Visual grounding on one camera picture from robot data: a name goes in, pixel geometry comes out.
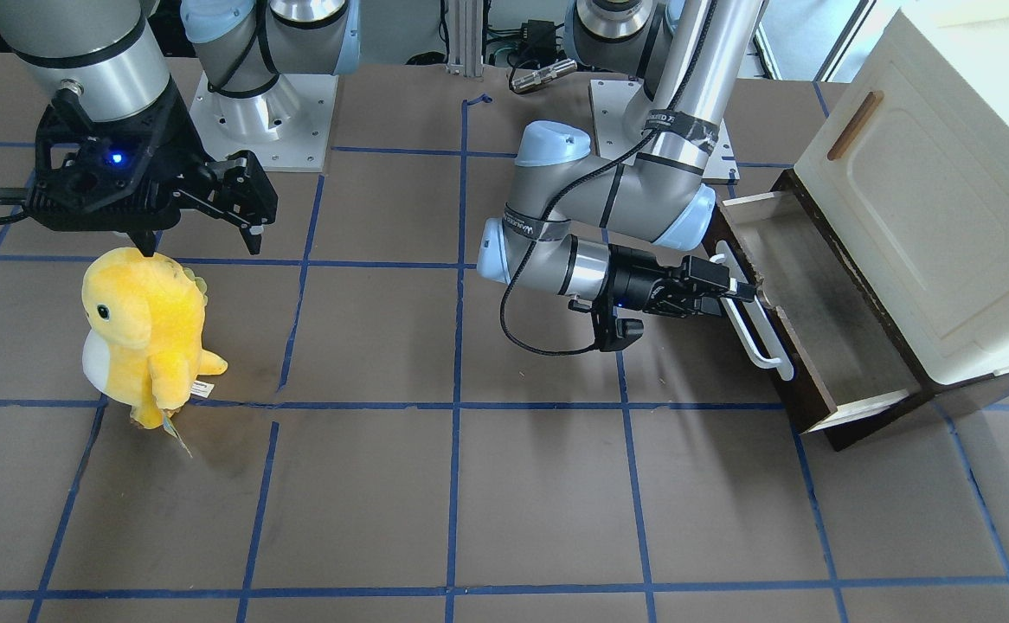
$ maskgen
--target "cabinet door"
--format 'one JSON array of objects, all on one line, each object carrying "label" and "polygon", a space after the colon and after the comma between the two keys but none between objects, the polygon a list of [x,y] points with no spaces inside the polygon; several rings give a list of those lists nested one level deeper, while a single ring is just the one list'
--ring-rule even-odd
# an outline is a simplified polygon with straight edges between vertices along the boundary
[{"label": "cabinet door", "polygon": [[927,375],[951,385],[1009,368],[1009,127],[940,42],[897,13],[796,171]]}]

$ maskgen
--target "white drawer handle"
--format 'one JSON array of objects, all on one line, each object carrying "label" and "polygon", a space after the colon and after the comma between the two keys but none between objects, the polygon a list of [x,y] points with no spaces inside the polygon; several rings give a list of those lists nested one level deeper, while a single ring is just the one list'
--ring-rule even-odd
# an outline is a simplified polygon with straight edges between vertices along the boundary
[{"label": "white drawer handle", "polygon": [[[743,270],[739,268],[738,262],[732,255],[732,247],[725,240],[715,244],[715,255],[711,256],[709,261],[726,266],[734,279],[747,282],[747,277],[744,276]],[[739,314],[739,308],[735,306],[735,301],[721,299],[720,303],[726,311],[726,316],[732,320],[735,334],[739,335],[739,341],[743,343],[743,349],[747,351],[747,357],[751,358],[751,364],[767,371],[776,370],[781,376],[781,380],[793,380],[793,362],[789,359],[785,347],[781,345],[781,339],[778,338],[777,332],[771,326],[769,318],[766,317],[766,311],[758,299],[752,300],[750,303],[743,303],[743,309],[750,317],[751,323],[755,324],[758,335],[761,336],[766,350],[770,353],[769,357],[758,350],[758,344],[755,343],[754,336],[751,336],[751,330],[747,327],[747,323],[743,322],[743,315]]]}]

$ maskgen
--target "yellow stuffed dinosaur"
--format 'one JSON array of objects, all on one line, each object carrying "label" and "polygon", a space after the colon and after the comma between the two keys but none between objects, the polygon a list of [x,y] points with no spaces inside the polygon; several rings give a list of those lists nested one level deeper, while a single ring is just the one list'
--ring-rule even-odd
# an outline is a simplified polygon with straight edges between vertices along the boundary
[{"label": "yellow stuffed dinosaur", "polygon": [[100,256],[82,280],[89,335],[82,370],[109,398],[131,405],[143,428],[164,426],[189,399],[198,375],[219,375],[228,362],[201,347],[204,280],[164,255],[134,248]]}]

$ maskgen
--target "plush toy tag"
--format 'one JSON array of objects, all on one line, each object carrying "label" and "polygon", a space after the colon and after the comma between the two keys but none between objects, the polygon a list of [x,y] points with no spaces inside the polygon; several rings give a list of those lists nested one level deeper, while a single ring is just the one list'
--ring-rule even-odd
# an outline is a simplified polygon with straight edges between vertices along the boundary
[{"label": "plush toy tag", "polygon": [[189,393],[201,398],[208,398],[212,394],[213,387],[216,387],[215,384],[205,383],[203,380],[195,380],[193,386],[189,388]]}]

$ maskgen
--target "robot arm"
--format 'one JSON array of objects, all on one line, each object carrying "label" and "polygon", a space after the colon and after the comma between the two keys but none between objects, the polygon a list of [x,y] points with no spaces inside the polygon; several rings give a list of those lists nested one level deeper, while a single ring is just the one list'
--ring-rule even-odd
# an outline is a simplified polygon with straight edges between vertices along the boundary
[{"label": "robot arm", "polygon": [[358,66],[357,0],[184,0],[181,17],[209,79],[207,110],[233,144],[310,133],[304,98],[283,75]]},{"label": "robot arm", "polygon": [[[762,3],[690,3],[670,28],[671,11],[652,0],[577,0],[568,39],[575,51],[595,55],[583,63],[627,59],[618,62],[634,64],[629,74],[639,69],[650,82],[626,112],[638,118],[644,141],[628,167],[627,159],[591,154],[582,130],[547,121],[528,126],[506,213],[485,225],[477,259],[481,276],[509,284],[506,300],[515,285],[590,300],[592,306],[571,308],[592,314],[594,347],[620,350],[642,335],[642,323],[612,319],[612,307],[718,315],[718,297],[753,299],[754,288],[732,281],[722,266],[686,256],[663,268],[651,253],[580,239],[568,229],[570,221],[583,221],[680,251],[701,243],[714,206],[703,167]],[[666,63],[655,82],[655,51],[663,47]]]},{"label": "robot arm", "polygon": [[[151,255],[155,230],[200,209],[258,252],[277,195],[250,152],[205,153],[137,0],[0,0],[0,31],[51,95],[23,214],[65,232],[125,232]],[[51,149],[70,145],[54,166]]]}]

